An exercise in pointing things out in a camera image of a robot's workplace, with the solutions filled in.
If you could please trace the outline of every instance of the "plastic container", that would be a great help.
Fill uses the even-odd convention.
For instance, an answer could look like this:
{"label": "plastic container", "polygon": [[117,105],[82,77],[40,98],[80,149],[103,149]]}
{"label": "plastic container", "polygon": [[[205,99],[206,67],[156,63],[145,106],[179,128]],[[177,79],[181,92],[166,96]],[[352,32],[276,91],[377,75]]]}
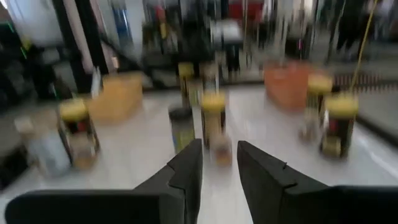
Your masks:
{"label": "plastic container", "polygon": [[87,101],[96,124],[119,124],[142,106],[141,72],[119,73],[103,78],[103,91]]}
{"label": "plastic container", "polygon": [[201,101],[201,123],[203,142],[207,149],[213,136],[223,134],[225,130],[225,95],[206,92]]}
{"label": "plastic container", "polygon": [[191,108],[172,108],[169,110],[172,125],[173,143],[175,153],[182,151],[195,139]]}
{"label": "plastic container", "polygon": [[27,149],[29,162],[41,174],[56,177],[71,168],[70,156],[58,132],[55,110],[43,110],[15,120],[18,133]]}
{"label": "plastic container", "polygon": [[100,142],[83,99],[72,99],[59,107],[61,130],[65,133],[73,166],[85,170],[93,166]]}
{"label": "plastic container", "polygon": [[308,76],[314,69],[300,62],[273,64],[264,68],[268,97],[287,111],[303,111],[307,97]]}
{"label": "plastic container", "polygon": [[358,108],[358,99],[353,95],[336,95],[326,98],[328,126],[322,138],[321,152],[336,157],[348,154]]}

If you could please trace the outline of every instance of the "glass jar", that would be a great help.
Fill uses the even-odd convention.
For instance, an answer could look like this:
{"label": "glass jar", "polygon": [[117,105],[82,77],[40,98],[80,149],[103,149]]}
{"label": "glass jar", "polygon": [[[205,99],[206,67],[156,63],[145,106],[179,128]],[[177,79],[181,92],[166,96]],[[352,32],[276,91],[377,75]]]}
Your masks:
{"label": "glass jar", "polygon": [[185,146],[195,139],[195,128],[191,108],[172,108],[169,110],[175,153],[178,154]]}
{"label": "glass jar", "polygon": [[336,157],[348,155],[358,108],[358,99],[353,95],[336,95],[326,98],[328,125],[322,137],[321,152]]}
{"label": "glass jar", "polygon": [[78,169],[90,168],[96,159],[100,144],[83,99],[73,99],[60,105],[61,129],[65,133],[73,165]]}
{"label": "glass jar", "polygon": [[221,93],[206,92],[201,101],[201,122],[203,142],[207,149],[210,138],[224,133],[225,129],[225,95]]}
{"label": "glass jar", "polygon": [[308,78],[305,115],[308,119],[314,117],[313,119],[320,126],[323,126],[323,120],[325,119],[324,97],[331,93],[332,88],[332,77],[327,75],[310,75]]}

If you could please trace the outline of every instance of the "red object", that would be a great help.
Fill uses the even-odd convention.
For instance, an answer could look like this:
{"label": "red object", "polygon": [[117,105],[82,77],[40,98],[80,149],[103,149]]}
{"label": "red object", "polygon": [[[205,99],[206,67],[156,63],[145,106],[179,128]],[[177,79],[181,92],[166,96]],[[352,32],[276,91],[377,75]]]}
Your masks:
{"label": "red object", "polygon": [[158,18],[160,21],[166,20],[166,13],[162,6],[156,7],[156,18]]}
{"label": "red object", "polygon": [[315,69],[304,62],[273,63],[264,69],[267,95],[282,109],[297,112],[305,108],[308,76]]}
{"label": "red object", "polygon": [[262,20],[262,11],[257,12],[256,18],[254,19],[254,22],[261,22]]}
{"label": "red object", "polygon": [[335,120],[329,121],[329,130],[333,133],[335,133],[337,131],[337,121],[335,121]]}
{"label": "red object", "polygon": [[86,131],[87,130],[87,126],[84,122],[79,122],[77,124],[77,130],[80,131]]}
{"label": "red object", "polygon": [[[258,15],[262,14],[263,2],[249,2],[248,3],[248,19],[255,20]],[[236,20],[243,18],[243,7],[242,2],[229,4],[229,17]]]}

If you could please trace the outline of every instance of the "yellow basket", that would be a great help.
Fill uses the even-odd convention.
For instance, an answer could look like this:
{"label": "yellow basket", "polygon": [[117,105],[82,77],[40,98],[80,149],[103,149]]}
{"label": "yellow basket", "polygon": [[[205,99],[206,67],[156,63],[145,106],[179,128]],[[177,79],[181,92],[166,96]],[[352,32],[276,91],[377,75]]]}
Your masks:
{"label": "yellow basket", "polygon": [[126,72],[103,78],[103,91],[87,102],[95,124],[119,124],[142,106],[142,74]]}

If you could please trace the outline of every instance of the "person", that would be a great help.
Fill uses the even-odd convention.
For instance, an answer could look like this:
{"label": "person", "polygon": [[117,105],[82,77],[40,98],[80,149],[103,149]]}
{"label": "person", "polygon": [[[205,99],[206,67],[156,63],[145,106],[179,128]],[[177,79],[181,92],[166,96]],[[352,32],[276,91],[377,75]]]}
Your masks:
{"label": "person", "polygon": [[[371,4],[369,4],[370,2],[368,0],[341,0],[336,5],[336,10],[338,10],[337,13],[339,13],[343,8],[344,1],[346,3],[339,23],[339,36],[336,51],[339,54],[341,49],[345,46],[346,56],[351,57],[350,50],[353,44],[356,41],[359,41],[359,47],[356,54],[358,58],[372,7],[369,8]],[[374,19],[371,23],[368,35],[372,35],[374,32]]]}
{"label": "person", "polygon": [[366,0],[339,0],[336,3],[335,15],[340,15],[343,10],[338,26],[339,34],[336,46],[338,54],[344,46],[345,54],[349,54],[353,44],[360,38],[359,18],[366,2]]}

